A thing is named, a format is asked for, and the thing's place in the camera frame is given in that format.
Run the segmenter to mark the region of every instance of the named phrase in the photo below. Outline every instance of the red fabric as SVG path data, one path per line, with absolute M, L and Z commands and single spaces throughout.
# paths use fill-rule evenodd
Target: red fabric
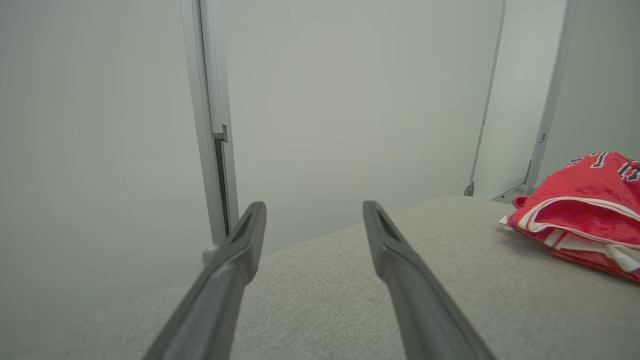
M 546 203 L 559 197 L 579 199 Z M 589 199 L 604 200 L 604 206 L 610 208 L 588 204 Z M 582 232 L 631 247 L 640 245 L 640 162 L 617 152 L 581 156 L 548 176 L 530 197 L 514 199 L 513 204 L 518 209 L 508 224 L 540 243 L 558 226 L 564 226 L 573 229 L 574 234 Z M 527 214 L 536 209 L 540 209 L 538 215 L 526 221 Z M 540 223 L 550 227 L 532 232 L 540 228 L 536 225 Z M 625 272 L 615 261 L 598 252 L 553 249 L 551 255 L 640 282 L 639 271 Z

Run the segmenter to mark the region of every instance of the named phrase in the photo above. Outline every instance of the gray fabric surface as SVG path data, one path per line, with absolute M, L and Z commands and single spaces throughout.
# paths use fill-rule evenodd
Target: gray fabric surface
M 640 286 L 551 258 L 470 197 L 390 214 L 499 359 L 637 359 Z M 141 355 L 186 289 L 67 336 L 71 359 Z M 402 359 L 391 299 L 356 225 L 269 257 L 247 287 L 232 359 Z

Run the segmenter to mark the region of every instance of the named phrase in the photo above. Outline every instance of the clothing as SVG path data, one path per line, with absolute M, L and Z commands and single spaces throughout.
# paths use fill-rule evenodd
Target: clothing
M 552 256 L 640 282 L 640 162 L 580 156 L 513 202 L 509 226 Z

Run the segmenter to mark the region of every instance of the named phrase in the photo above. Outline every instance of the white wall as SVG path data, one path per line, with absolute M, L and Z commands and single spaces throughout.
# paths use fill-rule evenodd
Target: white wall
M 177 284 L 211 243 L 179 1 L 0 4 L 0 357 Z
M 263 254 L 462 195 L 501 0 L 224 2 L 239 208 L 264 200 Z
M 640 159 L 640 2 L 570 0 L 567 13 L 539 183 L 591 152 Z
M 525 180 L 542 119 L 566 0 L 507 0 L 474 196 L 492 199 Z

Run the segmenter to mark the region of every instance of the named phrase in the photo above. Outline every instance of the red garment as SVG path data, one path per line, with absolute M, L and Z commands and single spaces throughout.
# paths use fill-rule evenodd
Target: red garment
M 640 282 L 640 162 L 581 156 L 513 203 L 508 224 L 552 256 Z

